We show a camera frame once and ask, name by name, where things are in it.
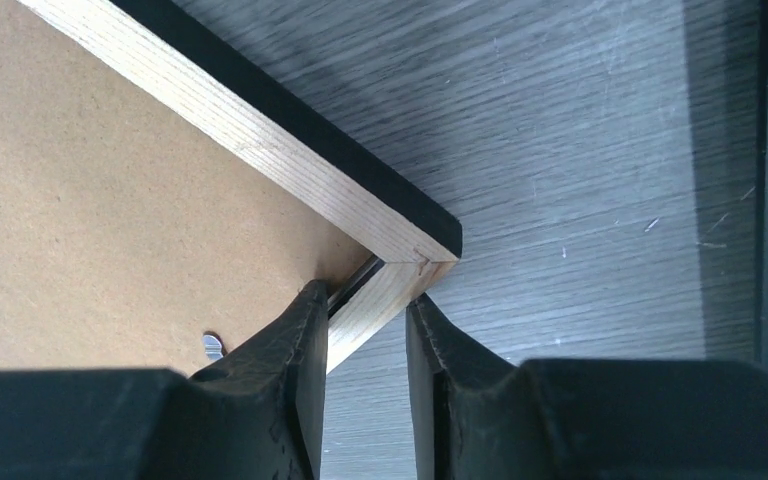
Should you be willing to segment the black picture frame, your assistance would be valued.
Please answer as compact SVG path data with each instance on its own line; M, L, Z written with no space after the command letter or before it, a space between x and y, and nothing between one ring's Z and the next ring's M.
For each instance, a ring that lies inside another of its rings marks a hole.
M243 58L234 91L137 5L0 1L0 370L170 367L313 279L335 367L458 261L458 222Z

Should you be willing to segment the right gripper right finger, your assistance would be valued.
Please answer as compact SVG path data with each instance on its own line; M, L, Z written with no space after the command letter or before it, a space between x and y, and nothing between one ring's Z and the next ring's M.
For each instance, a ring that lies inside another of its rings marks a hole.
M768 479L768 373L751 364L513 365L427 296L406 341L421 479Z

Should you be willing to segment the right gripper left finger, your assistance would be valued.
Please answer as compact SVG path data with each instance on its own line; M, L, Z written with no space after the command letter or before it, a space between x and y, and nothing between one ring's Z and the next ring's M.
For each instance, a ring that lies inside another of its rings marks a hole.
M0 479L315 479L328 299L307 283L272 323L184 376L0 371Z

